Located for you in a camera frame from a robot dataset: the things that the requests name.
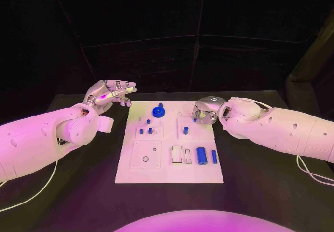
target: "white robotic arm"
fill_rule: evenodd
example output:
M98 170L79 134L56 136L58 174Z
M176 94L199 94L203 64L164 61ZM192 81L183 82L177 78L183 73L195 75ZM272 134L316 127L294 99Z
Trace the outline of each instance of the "white robotic arm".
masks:
M134 82L98 81L84 102L0 126L0 182L25 176L87 145L97 131L111 132L114 119L101 116L114 102L131 106Z
M219 119L233 137L334 163L334 122L294 110L271 108L252 99L232 97L226 101L212 96L196 102L192 117L205 124Z

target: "white board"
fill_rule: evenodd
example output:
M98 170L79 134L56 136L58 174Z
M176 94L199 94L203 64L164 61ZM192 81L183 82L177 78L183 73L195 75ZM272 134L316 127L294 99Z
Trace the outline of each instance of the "white board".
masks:
M151 110L160 102L166 115L156 118ZM216 151L212 125L193 122L193 105L195 101L133 102L115 183L223 183L219 158L213 164L212 157ZM206 165L199 165L199 147L206 149Z

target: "black tabletop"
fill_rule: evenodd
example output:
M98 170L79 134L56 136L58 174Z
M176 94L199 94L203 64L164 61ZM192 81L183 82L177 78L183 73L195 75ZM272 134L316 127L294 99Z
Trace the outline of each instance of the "black tabletop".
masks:
M277 91L131 94L134 101L195 101L206 96L246 97L287 108ZM58 95L49 111L79 103L84 95ZM41 195L0 213L2 231L114 231L160 213L190 209L236 212L301 232L334 230L334 188L298 169L295 156L233 138L213 125L223 184L115 184L128 108L115 104L110 134L61 160ZM316 173L334 178L324 161L305 158ZM45 185L53 164L0 188L0 208L25 201Z

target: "blue object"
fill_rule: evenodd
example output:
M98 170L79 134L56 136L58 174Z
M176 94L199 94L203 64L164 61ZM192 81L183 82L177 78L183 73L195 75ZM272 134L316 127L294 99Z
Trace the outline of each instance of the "blue object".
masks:
M189 134L189 127L184 127L183 134Z
M218 156L215 150L212 150L212 159L213 159L213 163L218 163Z
M197 151L199 165L206 165L208 164L206 150L203 147L199 147L196 151Z
M166 115L166 110L163 108L163 103L159 103L159 107L156 107L151 111L151 115L154 117L163 117Z

